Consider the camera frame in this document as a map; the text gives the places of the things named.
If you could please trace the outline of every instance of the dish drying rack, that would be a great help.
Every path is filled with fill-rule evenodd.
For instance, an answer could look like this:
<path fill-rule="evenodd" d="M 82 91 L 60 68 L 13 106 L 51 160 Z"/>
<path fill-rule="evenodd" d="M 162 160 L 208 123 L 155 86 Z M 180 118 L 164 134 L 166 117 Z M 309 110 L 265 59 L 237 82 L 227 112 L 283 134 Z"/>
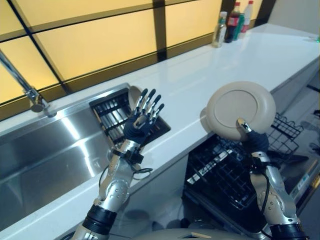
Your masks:
<path fill-rule="evenodd" d="M 269 157 L 280 164 L 287 161 L 299 147 L 294 140 L 302 131 L 302 126 L 277 113 L 266 132 Z M 242 164 L 246 157 L 240 142 L 214 135 L 190 152 L 185 183 L 192 188 L 201 181 L 202 186 L 220 192 L 234 207 L 242 210 L 256 199 L 249 170 Z"/>
<path fill-rule="evenodd" d="M 107 97 L 99 98 L 89 103 L 102 130 L 110 138 L 116 148 L 125 140 L 125 123 L 132 110 L 129 104 L 129 90 L 122 89 Z M 169 125 L 159 116 L 151 128 L 142 147 L 170 131 Z"/>

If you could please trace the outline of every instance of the kitchen counter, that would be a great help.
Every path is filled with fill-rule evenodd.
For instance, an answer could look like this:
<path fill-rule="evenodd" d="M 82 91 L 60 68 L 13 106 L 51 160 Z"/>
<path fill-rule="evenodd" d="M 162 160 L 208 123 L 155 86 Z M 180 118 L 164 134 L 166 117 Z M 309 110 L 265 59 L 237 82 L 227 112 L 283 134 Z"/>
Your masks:
<path fill-rule="evenodd" d="M 199 47 L 179 56 L 76 92 L 53 101 L 60 109 L 97 95 L 122 83 L 141 89 L 155 88 L 165 104 L 161 117 L 171 131 L 148 144 L 142 154 L 143 168 L 153 168 L 150 179 L 164 171 L 208 137 L 201 124 L 201 112 L 212 94 L 225 84 L 250 81 L 272 91 L 303 71 L 317 65 L 319 44 L 307 33 L 272 24 L 248 31 L 244 39 L 222 48 Z M 26 111 L 0 122 L 0 135 L 9 128 L 32 121 Z M 73 228 L 86 216 L 98 194 L 99 175 L 0 232 L 2 240 L 53 240 Z M 147 180 L 134 180 L 130 191 Z"/>

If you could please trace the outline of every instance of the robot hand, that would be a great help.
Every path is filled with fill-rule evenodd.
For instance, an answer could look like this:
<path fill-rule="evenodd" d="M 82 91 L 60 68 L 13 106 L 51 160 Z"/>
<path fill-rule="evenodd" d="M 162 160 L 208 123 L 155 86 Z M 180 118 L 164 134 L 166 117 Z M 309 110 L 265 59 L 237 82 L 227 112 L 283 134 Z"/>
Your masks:
<path fill-rule="evenodd" d="M 242 142 L 242 146 L 244 150 L 248 153 L 256 153 L 256 152 L 264 152 L 266 153 L 269 148 L 268 137 L 265 133 L 260 134 L 254 130 L 252 130 L 246 121 L 242 118 L 238 118 L 238 124 L 242 128 L 242 130 L 248 136 L 247 141 Z"/>
<path fill-rule="evenodd" d="M 124 137 L 128 140 L 134 141 L 135 143 L 141 145 L 146 140 L 150 129 L 155 124 L 159 112 L 164 108 L 162 103 L 157 110 L 155 106 L 161 98 L 161 95 L 158 95 L 152 104 L 150 104 L 152 97 L 156 93 L 155 89 L 152 89 L 148 97 L 148 89 L 144 89 L 141 93 L 141 96 L 136 103 L 135 109 L 132 111 L 132 115 L 126 121 L 124 126 Z"/>

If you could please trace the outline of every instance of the sink basin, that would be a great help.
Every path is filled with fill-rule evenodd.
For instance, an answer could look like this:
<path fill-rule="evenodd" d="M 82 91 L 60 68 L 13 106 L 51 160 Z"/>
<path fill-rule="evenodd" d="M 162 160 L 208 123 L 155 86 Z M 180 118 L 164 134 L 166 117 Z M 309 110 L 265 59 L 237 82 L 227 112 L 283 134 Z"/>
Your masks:
<path fill-rule="evenodd" d="M 9 129 L 0 136 L 0 231 L 47 205 L 109 163 L 115 145 L 91 103 L 126 93 L 121 84 L 101 94 Z"/>

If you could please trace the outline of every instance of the faucet spout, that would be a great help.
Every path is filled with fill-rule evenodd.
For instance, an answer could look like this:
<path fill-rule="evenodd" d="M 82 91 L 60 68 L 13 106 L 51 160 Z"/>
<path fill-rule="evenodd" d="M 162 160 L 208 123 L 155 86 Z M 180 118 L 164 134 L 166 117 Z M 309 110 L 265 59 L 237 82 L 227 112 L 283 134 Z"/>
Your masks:
<path fill-rule="evenodd" d="M 23 88 L 24 95 L 26 95 L 30 100 L 31 111 L 35 113 L 40 113 L 44 111 L 44 113 L 46 114 L 48 112 L 46 110 L 48 110 L 48 107 L 49 107 L 48 102 L 33 86 L 31 86 L 26 81 L 26 79 L 19 73 L 19 71 L 15 68 L 15 66 L 9 61 L 9 59 L 1 51 L 1 49 L 0 49 L 0 62 Z"/>

